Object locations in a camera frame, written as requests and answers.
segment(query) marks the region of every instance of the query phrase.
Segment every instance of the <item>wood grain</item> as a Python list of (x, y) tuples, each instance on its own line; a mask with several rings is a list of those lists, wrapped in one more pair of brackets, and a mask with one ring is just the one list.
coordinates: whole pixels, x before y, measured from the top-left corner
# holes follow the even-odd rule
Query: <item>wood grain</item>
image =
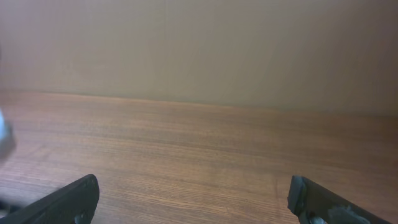
[(16, 92), (0, 108), (18, 143), (8, 200), (95, 174), (93, 223), (298, 223), (297, 174), (398, 223), (397, 118)]

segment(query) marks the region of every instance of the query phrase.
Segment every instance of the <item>plain wall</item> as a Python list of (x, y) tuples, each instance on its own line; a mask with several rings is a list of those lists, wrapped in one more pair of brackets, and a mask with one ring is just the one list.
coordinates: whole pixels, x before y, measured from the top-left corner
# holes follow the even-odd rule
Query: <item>plain wall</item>
[(396, 0), (1, 0), (0, 89), (398, 114)]

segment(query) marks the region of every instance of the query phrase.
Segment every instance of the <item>blurry foreground object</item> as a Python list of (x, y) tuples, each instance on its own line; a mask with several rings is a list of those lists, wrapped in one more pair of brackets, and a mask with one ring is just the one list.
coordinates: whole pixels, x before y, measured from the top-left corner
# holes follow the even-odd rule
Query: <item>blurry foreground object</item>
[(0, 165), (15, 149), (16, 142), (12, 134), (11, 125), (4, 120), (0, 111)]
[(90, 224), (99, 198), (97, 178), (90, 174), (0, 218), (0, 224)]
[(389, 223), (305, 177), (292, 177), (287, 201), (300, 224)]

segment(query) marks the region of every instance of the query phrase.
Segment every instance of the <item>beige wall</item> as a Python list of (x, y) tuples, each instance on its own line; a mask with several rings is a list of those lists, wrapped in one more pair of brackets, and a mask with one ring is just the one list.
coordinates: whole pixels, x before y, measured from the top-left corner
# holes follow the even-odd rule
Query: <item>beige wall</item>
[(398, 114), (396, 0), (1, 0), (0, 89)]

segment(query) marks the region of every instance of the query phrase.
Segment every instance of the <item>blurry dark object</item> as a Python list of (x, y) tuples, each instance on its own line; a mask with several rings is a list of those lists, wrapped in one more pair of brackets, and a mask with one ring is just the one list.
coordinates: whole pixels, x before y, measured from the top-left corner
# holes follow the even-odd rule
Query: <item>blurry dark object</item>
[(10, 213), (0, 224), (90, 224), (99, 198), (98, 181), (90, 174)]
[(301, 224), (389, 223), (305, 177), (292, 177), (287, 201)]

